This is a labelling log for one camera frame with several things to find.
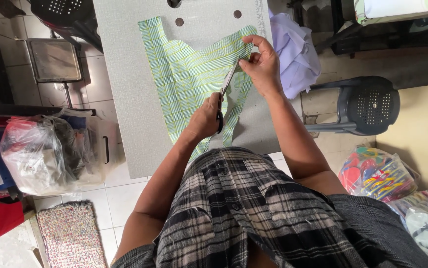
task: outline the woven mat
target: woven mat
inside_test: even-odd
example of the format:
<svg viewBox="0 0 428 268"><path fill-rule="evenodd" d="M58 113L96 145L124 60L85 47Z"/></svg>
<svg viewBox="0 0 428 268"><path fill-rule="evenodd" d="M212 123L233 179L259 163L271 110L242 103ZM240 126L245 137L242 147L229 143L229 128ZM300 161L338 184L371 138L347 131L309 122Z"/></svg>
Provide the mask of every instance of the woven mat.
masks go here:
<svg viewBox="0 0 428 268"><path fill-rule="evenodd" d="M40 211L37 220L51 268L106 268L90 202Z"/></svg>

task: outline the black chair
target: black chair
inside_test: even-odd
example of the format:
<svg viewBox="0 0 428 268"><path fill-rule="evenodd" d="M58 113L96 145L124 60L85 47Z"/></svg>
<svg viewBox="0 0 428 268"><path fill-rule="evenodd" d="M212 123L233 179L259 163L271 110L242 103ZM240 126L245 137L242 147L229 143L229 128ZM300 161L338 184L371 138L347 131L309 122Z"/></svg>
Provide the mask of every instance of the black chair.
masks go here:
<svg viewBox="0 0 428 268"><path fill-rule="evenodd" d="M336 123L306 125L310 132L378 135L396 122L401 101L399 93L386 78L361 76L311 86L311 90L339 88Z"/></svg>
<svg viewBox="0 0 428 268"><path fill-rule="evenodd" d="M30 0L30 3L32 13L43 24L78 50L81 44L72 36L80 37L103 53L92 0Z"/></svg>

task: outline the ruler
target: ruler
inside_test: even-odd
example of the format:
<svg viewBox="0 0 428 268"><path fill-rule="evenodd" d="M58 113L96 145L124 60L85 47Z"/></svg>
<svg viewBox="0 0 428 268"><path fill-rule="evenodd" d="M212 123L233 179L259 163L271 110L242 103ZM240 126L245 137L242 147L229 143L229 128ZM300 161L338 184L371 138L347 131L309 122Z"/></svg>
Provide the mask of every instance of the ruler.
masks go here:
<svg viewBox="0 0 428 268"><path fill-rule="evenodd" d="M270 29L270 17L267 1L255 0L255 12L257 14L257 34L265 37L270 43L272 43L272 32Z"/></svg>

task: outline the plaid shirt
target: plaid shirt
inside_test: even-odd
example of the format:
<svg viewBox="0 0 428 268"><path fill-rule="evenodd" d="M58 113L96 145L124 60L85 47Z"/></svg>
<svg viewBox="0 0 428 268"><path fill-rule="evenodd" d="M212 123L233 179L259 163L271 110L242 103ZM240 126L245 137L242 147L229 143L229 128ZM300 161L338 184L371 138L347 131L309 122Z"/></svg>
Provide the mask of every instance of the plaid shirt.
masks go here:
<svg viewBox="0 0 428 268"><path fill-rule="evenodd" d="M428 267L386 204L326 197L236 147L197 158L159 236L112 267L245 268L248 238L278 267Z"/></svg>

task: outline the white fabric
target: white fabric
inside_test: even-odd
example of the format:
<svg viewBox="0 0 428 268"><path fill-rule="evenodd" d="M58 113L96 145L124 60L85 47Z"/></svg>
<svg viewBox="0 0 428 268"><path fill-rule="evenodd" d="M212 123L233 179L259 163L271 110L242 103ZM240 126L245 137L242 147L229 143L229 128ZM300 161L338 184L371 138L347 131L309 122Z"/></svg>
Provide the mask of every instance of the white fabric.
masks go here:
<svg viewBox="0 0 428 268"><path fill-rule="evenodd" d="M322 68L312 42L312 30L300 27L286 13L270 13L273 48L280 57L280 79L289 99L310 90Z"/></svg>

